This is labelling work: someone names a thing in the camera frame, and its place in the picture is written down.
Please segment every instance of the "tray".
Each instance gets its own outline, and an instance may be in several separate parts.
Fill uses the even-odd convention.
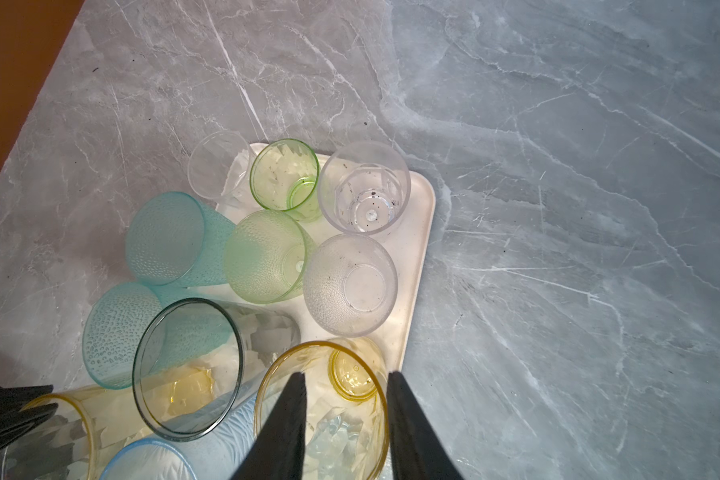
[[[251,144],[251,148],[256,154],[264,147],[266,147],[266,144]],[[328,160],[325,155],[318,154],[317,157],[321,166]],[[247,196],[240,200],[240,206],[219,204],[216,206],[216,210],[235,224],[238,224],[248,214],[261,209],[249,191]],[[418,284],[422,278],[424,255],[427,251],[433,216],[434,190],[432,185],[429,180],[420,174],[411,172],[411,198],[409,204],[399,220],[400,225],[397,225],[393,232],[382,242],[398,271],[397,302],[394,304],[394,309],[389,318],[368,335],[371,340],[376,342],[384,354],[384,360],[390,372],[400,370],[403,365],[405,346],[408,344],[408,334],[411,331],[413,308],[416,304]],[[324,217],[314,222],[300,223],[300,225],[318,244],[341,233],[330,225]],[[235,294],[229,285],[206,286],[199,288],[198,291],[234,302],[247,303]],[[312,319],[312,315],[309,314],[304,303],[304,296],[264,306],[264,308],[267,307],[292,316],[298,323],[299,329],[301,329],[303,342],[327,340],[335,337],[335,335],[323,330]]]

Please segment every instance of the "bright green cup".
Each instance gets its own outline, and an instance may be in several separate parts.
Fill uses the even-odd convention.
[[[293,218],[259,210],[242,219],[224,251],[224,274],[251,303],[273,303],[302,294],[304,266],[317,248]]]
[[[278,140],[253,161],[251,194],[268,210],[311,222],[322,215],[316,193],[319,172],[317,155],[307,144],[292,138]]]

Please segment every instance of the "cup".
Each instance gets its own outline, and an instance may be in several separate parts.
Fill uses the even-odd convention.
[[[331,225],[346,234],[384,238],[408,205],[411,174],[392,147],[359,141],[331,155],[317,190],[320,210]]]
[[[150,436],[112,458],[100,480],[228,480],[253,445],[253,398],[192,442]]]
[[[201,298],[174,302],[136,350],[136,408],[158,436],[200,438],[249,398],[299,340],[296,322],[277,312]]]
[[[96,480],[122,447],[152,433],[130,390],[87,386],[24,408],[50,403],[58,404],[53,417],[0,450],[0,480]]]
[[[316,220],[319,171],[317,155],[307,144],[292,138],[274,141],[253,161],[251,194],[268,210],[285,212],[301,222]]]
[[[227,241],[224,273],[232,290],[251,303],[272,303],[302,293],[302,271],[317,247],[293,218],[259,210],[242,219]]]
[[[105,389],[131,386],[136,347],[153,318],[169,304],[194,296],[173,286],[121,283],[94,304],[83,330],[83,363]]]
[[[304,272],[304,301],[326,331],[364,336],[389,316],[398,273],[384,247],[368,236],[336,235],[320,245]]]
[[[217,131],[205,137],[192,151],[186,168],[192,190],[218,204],[242,206],[249,192],[249,166],[255,157],[236,131]]]
[[[259,387],[257,435],[294,372],[304,373],[307,388],[302,478],[376,478],[389,447],[387,370],[376,345],[365,337],[319,340],[283,353]]]
[[[148,285],[219,285],[226,282],[220,260],[234,228],[191,196],[166,192],[136,213],[125,237],[125,260]]]

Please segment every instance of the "brown floor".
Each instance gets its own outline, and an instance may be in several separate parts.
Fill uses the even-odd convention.
[[[0,0],[0,169],[83,0]]]

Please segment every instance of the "gray marble surface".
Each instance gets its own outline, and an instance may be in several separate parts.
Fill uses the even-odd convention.
[[[466,478],[720,478],[720,0],[89,0],[0,175],[1,385],[90,383],[222,128],[432,182],[403,371]]]

